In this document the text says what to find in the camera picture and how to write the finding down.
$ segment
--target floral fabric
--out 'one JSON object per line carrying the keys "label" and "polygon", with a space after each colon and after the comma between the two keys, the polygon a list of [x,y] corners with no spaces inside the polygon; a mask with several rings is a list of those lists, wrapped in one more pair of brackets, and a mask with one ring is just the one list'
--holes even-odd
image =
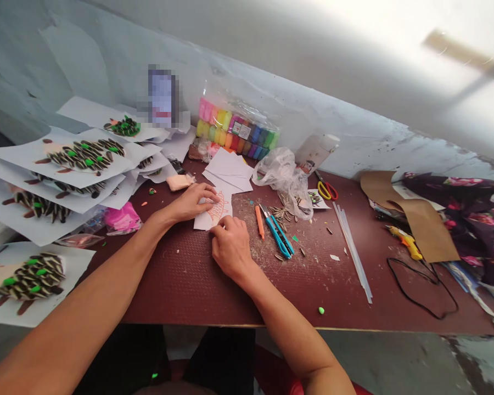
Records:
{"label": "floral fabric", "polygon": [[462,260],[483,266],[482,281],[494,286],[494,181],[406,173],[403,184],[444,210],[444,224]]}

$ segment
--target table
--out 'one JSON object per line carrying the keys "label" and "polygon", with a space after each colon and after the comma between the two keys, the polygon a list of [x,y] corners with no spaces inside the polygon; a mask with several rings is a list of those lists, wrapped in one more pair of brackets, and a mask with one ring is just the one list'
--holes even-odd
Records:
{"label": "table", "polygon": [[[205,166],[189,159],[183,164],[198,182],[208,182],[201,175]],[[386,264],[387,257],[410,261],[406,248],[386,230],[382,222],[375,219],[374,211],[358,182],[325,172],[322,176],[339,193],[337,203],[346,211],[373,293],[373,304],[368,304],[353,261],[345,253],[345,248],[348,252],[349,249],[334,210],[315,210],[312,224],[304,221],[287,223],[288,239],[296,235],[299,243],[291,241],[295,255],[291,260],[281,262],[274,256],[278,250],[269,232],[266,232],[266,240],[262,242],[254,211],[254,205],[258,203],[280,207],[276,192],[270,187],[254,186],[252,192],[233,195],[232,201],[234,215],[247,223],[253,259],[313,326],[319,329],[494,335],[491,318],[440,265],[436,265],[437,272],[456,298],[459,312],[445,320],[437,320],[410,303],[401,294]],[[317,181],[317,177],[312,175],[309,188],[316,188]],[[158,193],[149,195],[150,187]],[[148,181],[131,201],[144,221],[182,192],[171,193],[166,183],[153,184]],[[108,237],[106,246],[94,246],[98,252],[83,279],[131,236]],[[304,249],[305,257],[296,248],[298,245]],[[330,255],[338,256],[340,261],[331,259]],[[442,286],[433,286],[409,270],[396,269],[400,281],[414,299],[436,314],[453,308],[453,302]],[[482,289],[480,295],[494,310],[494,299],[488,292]],[[320,306],[325,309],[323,315],[318,313]],[[175,225],[159,242],[123,322],[263,325],[250,298],[213,261],[211,234],[193,230],[193,221]]]}

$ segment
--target black cable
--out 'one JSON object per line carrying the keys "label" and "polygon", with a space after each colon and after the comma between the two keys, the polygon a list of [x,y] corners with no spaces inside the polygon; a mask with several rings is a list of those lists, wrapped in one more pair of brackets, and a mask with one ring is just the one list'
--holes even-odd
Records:
{"label": "black cable", "polygon": [[[431,273],[435,276],[435,280],[430,277],[429,275],[423,273],[423,272],[420,272],[419,270],[416,270],[414,268],[411,268],[410,266],[408,266],[404,261],[400,260],[400,259],[397,259],[397,258],[386,258],[386,261],[388,263],[388,266],[390,267],[390,270],[391,272],[394,274],[394,278],[395,278],[395,281],[397,282],[397,285],[399,286],[399,289],[401,290],[402,294],[406,297],[406,299],[408,299],[410,302],[412,302],[413,304],[415,304],[416,306],[419,306],[421,309],[427,311],[430,315],[432,315],[432,317],[434,318],[437,318],[438,320],[443,320],[445,319],[448,315],[450,314],[453,314],[453,313],[457,313],[459,311],[459,305],[457,304],[457,301],[456,299],[452,296],[451,292],[448,290],[448,288],[446,287],[445,283],[443,283],[438,274],[437,274],[437,271],[435,270],[435,267],[434,267],[434,264],[431,263],[430,264],[430,267],[426,266],[426,262],[424,260],[421,261],[421,263],[423,264],[423,266]],[[443,285],[443,287],[445,287],[445,290],[446,292],[448,292],[448,294],[450,295],[450,297],[452,298],[452,300],[454,301],[454,304],[456,305],[456,308],[455,310],[453,311],[448,311],[448,312],[444,312],[441,316],[438,316],[437,314],[435,314],[432,310],[430,310],[428,307],[426,307],[425,305],[415,301],[414,299],[410,298],[408,296],[408,294],[405,292],[405,290],[403,289],[399,279],[397,278],[397,274],[395,273],[395,270],[393,269],[393,267],[391,266],[391,263],[390,261],[392,262],[397,262],[397,263],[400,263],[401,265],[403,265],[404,267],[410,269],[411,271],[417,273],[418,275],[420,275],[421,277],[423,277],[425,280],[427,281],[430,281],[432,284],[434,285]]]}

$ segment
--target glue gun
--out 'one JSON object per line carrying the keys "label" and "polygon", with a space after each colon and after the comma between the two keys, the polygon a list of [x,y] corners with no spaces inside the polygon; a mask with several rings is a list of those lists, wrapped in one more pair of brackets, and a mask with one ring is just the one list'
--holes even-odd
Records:
{"label": "glue gun", "polygon": [[386,225],[386,227],[393,236],[397,236],[399,239],[401,239],[401,242],[406,246],[406,248],[408,248],[408,251],[412,256],[412,259],[416,261],[420,261],[421,259],[423,259],[423,256],[417,249],[416,241],[414,240],[413,237],[411,237],[406,232],[403,232],[401,229],[396,228],[394,226]]}

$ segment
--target person's left hand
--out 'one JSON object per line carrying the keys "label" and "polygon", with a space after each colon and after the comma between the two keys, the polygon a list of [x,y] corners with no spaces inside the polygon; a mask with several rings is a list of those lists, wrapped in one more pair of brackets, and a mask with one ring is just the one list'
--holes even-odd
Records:
{"label": "person's left hand", "polygon": [[212,208],[212,203],[199,204],[201,198],[212,199],[216,203],[220,201],[213,187],[205,183],[196,183],[189,186],[183,195],[166,206],[164,212],[173,222],[188,221]]}

